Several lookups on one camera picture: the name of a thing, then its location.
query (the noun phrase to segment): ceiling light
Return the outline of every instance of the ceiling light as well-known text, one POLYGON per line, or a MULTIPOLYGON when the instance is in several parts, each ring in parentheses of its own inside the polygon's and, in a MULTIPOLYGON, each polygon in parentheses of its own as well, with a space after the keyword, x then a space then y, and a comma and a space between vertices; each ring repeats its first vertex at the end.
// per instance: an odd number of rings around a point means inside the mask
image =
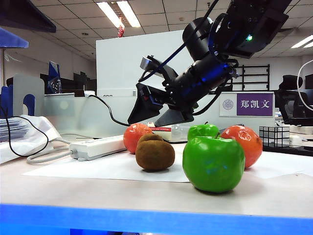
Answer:
POLYGON ((121 8, 122 12, 124 13, 125 17, 127 18, 128 22, 131 24, 132 27, 140 27, 140 23, 133 12, 131 6, 129 5, 128 1, 118 1, 117 2, 119 8, 121 8))
POLYGON ((305 43, 309 42, 313 40, 313 35, 303 39, 301 42, 297 43, 296 45, 292 46, 291 48, 298 48, 298 47, 301 47, 302 45, 304 45, 305 43))
POLYGON ((122 26, 123 28, 125 28, 121 20, 118 18, 118 16, 115 14, 115 12, 112 10, 107 2, 98 2, 97 4, 115 27, 119 28, 120 26, 122 26))
POLYGON ((305 47, 313 47, 313 42, 307 44, 305 47))

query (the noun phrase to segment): stack of paper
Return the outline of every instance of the stack of paper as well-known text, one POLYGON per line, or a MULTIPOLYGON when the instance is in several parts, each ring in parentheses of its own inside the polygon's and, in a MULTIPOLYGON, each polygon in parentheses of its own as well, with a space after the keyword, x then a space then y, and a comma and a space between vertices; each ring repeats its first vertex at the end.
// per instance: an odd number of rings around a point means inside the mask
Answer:
MULTIPOLYGON (((9 118, 11 139, 19 139, 26 135, 29 131, 27 125, 18 118, 9 118)), ((8 141, 9 133, 5 119, 0 119, 0 142, 8 141)))

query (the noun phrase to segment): tomato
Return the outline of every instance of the tomato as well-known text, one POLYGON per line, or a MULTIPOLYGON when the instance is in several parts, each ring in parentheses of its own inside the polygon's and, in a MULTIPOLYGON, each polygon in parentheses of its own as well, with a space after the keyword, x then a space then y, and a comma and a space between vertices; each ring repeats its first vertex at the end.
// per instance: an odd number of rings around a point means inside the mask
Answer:
POLYGON ((245 168, 252 166, 262 154, 262 140, 249 127, 239 125, 230 126, 224 130, 221 137, 225 139, 235 139, 242 146, 246 157, 245 168))
POLYGON ((126 129, 123 140, 130 153, 134 154, 136 152, 138 140, 147 133, 152 133, 152 130, 142 123, 134 123, 126 129))

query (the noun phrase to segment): small red object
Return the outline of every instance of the small red object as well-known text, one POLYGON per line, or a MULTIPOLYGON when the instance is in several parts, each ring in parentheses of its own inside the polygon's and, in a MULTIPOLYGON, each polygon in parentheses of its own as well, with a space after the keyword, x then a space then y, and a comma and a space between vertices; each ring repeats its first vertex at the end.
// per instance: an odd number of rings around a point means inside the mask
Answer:
POLYGON ((117 36, 118 36, 119 38, 123 37, 124 32, 125 32, 125 29, 120 25, 120 26, 119 26, 119 29, 118 29, 118 34, 117 34, 117 36))

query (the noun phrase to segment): white paper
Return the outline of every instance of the white paper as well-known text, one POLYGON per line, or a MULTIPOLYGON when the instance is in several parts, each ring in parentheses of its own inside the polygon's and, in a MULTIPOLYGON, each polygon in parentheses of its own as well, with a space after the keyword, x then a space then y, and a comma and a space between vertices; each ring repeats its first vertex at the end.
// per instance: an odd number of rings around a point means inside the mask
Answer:
POLYGON ((182 169, 182 152, 184 146, 184 144, 173 145, 175 149, 175 162, 171 167, 162 171, 148 172, 143 170, 137 164, 135 155, 125 151, 85 162, 79 162, 76 159, 67 158, 62 161, 58 161, 56 163, 27 172, 24 175, 91 179, 189 182, 182 169))
POLYGON ((263 152, 258 161, 245 173, 262 179, 290 174, 307 174, 313 176, 313 157, 263 152))
MULTIPOLYGON (((67 158, 56 163, 38 168, 24 175, 120 179, 165 182, 188 182, 182 169, 184 144, 174 144, 175 162, 163 171, 147 172, 138 166, 135 155, 128 151, 106 156, 100 159, 79 162, 67 158)), ((263 152, 259 160, 245 174, 269 179, 289 174, 307 174, 313 176, 313 157, 283 153, 263 152)))

